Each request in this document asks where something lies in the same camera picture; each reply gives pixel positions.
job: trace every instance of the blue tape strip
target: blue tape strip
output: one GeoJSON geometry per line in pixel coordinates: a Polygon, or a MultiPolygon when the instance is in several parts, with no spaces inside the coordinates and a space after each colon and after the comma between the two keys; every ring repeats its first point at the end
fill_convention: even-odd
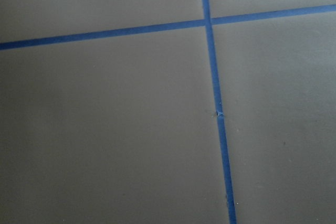
{"type": "Polygon", "coordinates": [[[227,196],[227,206],[229,219],[231,224],[236,224],[236,211],[235,211],[235,203],[233,198],[233,189],[232,189],[232,180],[231,180],[231,171],[230,171],[230,163],[227,149],[227,140],[226,140],[226,132],[225,132],[225,124],[224,124],[224,115],[222,108],[222,97],[221,97],[221,89],[219,86],[219,77],[218,77],[218,69],[217,69],[217,61],[216,61],[216,50],[215,50],[215,42],[214,42],[214,34],[212,30],[211,16],[210,16],[210,4],[209,0],[202,0],[203,2],[203,12],[205,18],[205,29],[206,29],[206,38],[208,42],[208,52],[210,59],[210,67],[212,74],[212,83],[217,111],[217,124],[219,131],[219,140],[221,143],[221,151],[222,151],[222,163],[224,170],[224,180],[226,187],[226,196],[227,196]]]}
{"type": "Polygon", "coordinates": [[[297,8],[297,9],[277,10],[274,12],[252,13],[252,14],[212,18],[212,24],[213,25],[229,24],[229,23],[245,22],[267,18],[279,18],[279,17],[298,16],[314,13],[327,13],[327,12],[336,12],[336,5],[322,5],[314,7],[297,8]]]}
{"type": "Polygon", "coordinates": [[[204,20],[199,19],[199,20],[192,20],[192,21],[167,23],[167,24],[161,24],[161,25],[140,26],[140,27],[123,28],[123,29],[108,30],[108,31],[97,31],[97,32],[85,33],[85,34],[73,34],[73,35],[41,38],[41,39],[29,39],[29,40],[1,43],[0,50],[20,48],[20,47],[32,47],[32,46],[55,44],[55,43],[64,43],[64,42],[87,40],[87,39],[98,39],[98,38],[125,36],[125,35],[132,35],[132,34],[152,33],[156,31],[175,30],[175,29],[199,27],[199,26],[204,26],[204,25],[205,25],[204,20]]]}

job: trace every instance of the blue painter's tape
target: blue painter's tape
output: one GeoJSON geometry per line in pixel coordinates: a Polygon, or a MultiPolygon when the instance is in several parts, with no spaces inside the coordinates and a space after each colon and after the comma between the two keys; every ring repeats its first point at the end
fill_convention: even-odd
{"type": "Polygon", "coordinates": [[[224,124],[224,115],[222,108],[222,97],[221,97],[221,89],[219,86],[219,77],[218,77],[218,68],[217,68],[217,60],[216,60],[216,49],[214,42],[214,34],[212,30],[211,23],[211,15],[210,15],[210,4],[209,0],[202,0],[203,2],[203,12],[205,19],[205,29],[206,29],[206,38],[208,43],[208,52],[210,59],[210,67],[212,74],[212,83],[217,111],[217,124],[219,131],[219,141],[221,143],[221,151],[222,151],[222,163],[224,170],[224,180],[226,187],[226,196],[227,196],[227,206],[230,224],[236,224],[236,211],[235,211],[235,203],[233,198],[233,188],[232,188],[232,179],[231,179],[231,171],[230,171],[230,163],[227,149],[227,140],[226,140],[226,132],[225,132],[225,124],[224,124]]]}
{"type": "Polygon", "coordinates": [[[71,41],[88,40],[88,39],[125,36],[125,35],[132,35],[132,34],[152,33],[156,31],[175,30],[175,29],[199,27],[199,26],[204,26],[204,25],[205,25],[204,20],[199,19],[199,20],[192,20],[192,21],[167,23],[167,24],[161,24],[161,25],[140,26],[140,27],[123,28],[123,29],[116,29],[116,30],[107,30],[107,31],[96,31],[96,32],[85,33],[85,34],[73,34],[73,35],[41,38],[41,39],[29,39],[29,40],[1,43],[0,50],[20,48],[20,47],[32,47],[32,46],[39,46],[39,45],[48,45],[48,44],[64,43],[64,42],[71,42],[71,41]]]}
{"type": "Polygon", "coordinates": [[[288,10],[276,10],[274,12],[226,16],[226,17],[212,18],[211,21],[213,25],[219,25],[219,24],[229,24],[229,23],[245,22],[267,18],[280,18],[280,17],[298,16],[314,13],[327,13],[327,12],[336,12],[336,5],[322,5],[322,6],[305,7],[305,8],[288,9],[288,10]]]}

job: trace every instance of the gray floor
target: gray floor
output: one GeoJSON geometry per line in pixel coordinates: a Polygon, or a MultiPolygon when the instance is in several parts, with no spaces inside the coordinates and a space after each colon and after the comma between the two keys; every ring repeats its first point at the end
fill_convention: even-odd
{"type": "MultiPolygon", "coordinates": [[[[209,2],[212,18],[336,4],[209,2]]],[[[0,49],[204,18],[202,0],[0,3],[0,49]]],[[[259,18],[213,25],[237,223],[333,223],[336,12],[259,18]]],[[[0,50],[0,223],[236,224],[207,36],[0,50]]]]}

